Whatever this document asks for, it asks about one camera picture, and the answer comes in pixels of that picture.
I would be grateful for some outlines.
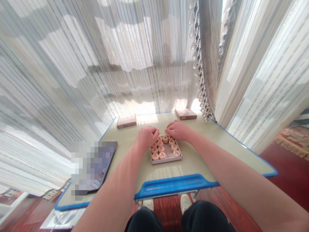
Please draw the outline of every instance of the black pants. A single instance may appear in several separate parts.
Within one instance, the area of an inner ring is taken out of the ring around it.
[[[183,232],[236,231],[224,213],[217,206],[207,201],[197,201],[192,204],[184,212],[181,225]],[[133,214],[126,225],[125,232],[139,231],[163,231],[162,224],[155,213],[146,207],[142,207]]]

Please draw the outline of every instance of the pixelated screen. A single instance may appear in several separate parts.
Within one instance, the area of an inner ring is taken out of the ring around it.
[[[76,142],[72,152],[71,195],[82,200],[99,189],[106,179],[118,142]]]
[[[102,170],[101,173],[99,173],[99,176],[94,181],[93,185],[89,189],[88,192],[98,190],[106,178],[106,173],[109,169],[110,163],[112,161],[112,158],[114,156],[114,153],[116,151],[117,147],[99,147],[98,153],[99,156],[102,156]]]

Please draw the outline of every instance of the hand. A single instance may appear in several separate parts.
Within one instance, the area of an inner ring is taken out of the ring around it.
[[[173,136],[177,140],[187,141],[193,132],[186,124],[175,120],[167,125],[165,132]]]
[[[155,127],[147,126],[140,129],[135,138],[134,145],[144,155],[145,152],[157,141],[159,130]]]

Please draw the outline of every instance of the small box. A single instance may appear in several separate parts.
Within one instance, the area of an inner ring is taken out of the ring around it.
[[[178,146],[178,151],[180,152],[180,156],[174,156],[173,155],[173,152],[171,150],[171,146],[170,146],[169,143],[164,143],[163,147],[164,147],[164,153],[166,154],[166,159],[152,160],[152,153],[151,153],[151,150],[150,150],[150,159],[151,159],[152,164],[166,163],[166,162],[171,162],[171,161],[183,159],[183,154],[181,153],[179,146]]]
[[[121,116],[118,119],[118,123],[117,123],[117,128],[121,129],[121,128],[125,128],[125,127],[129,127],[129,126],[135,126],[136,123],[136,115],[135,114],[131,114],[131,115],[127,115],[127,116]]]
[[[175,110],[180,120],[195,119],[197,115],[191,109]]]

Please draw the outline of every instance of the rug fringe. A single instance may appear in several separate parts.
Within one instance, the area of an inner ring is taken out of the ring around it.
[[[283,138],[282,136],[275,137],[275,141],[280,144],[282,147],[288,149],[289,151],[293,152],[294,154],[304,158],[305,160],[309,161],[309,152],[300,148],[296,144],[293,144],[291,141]]]

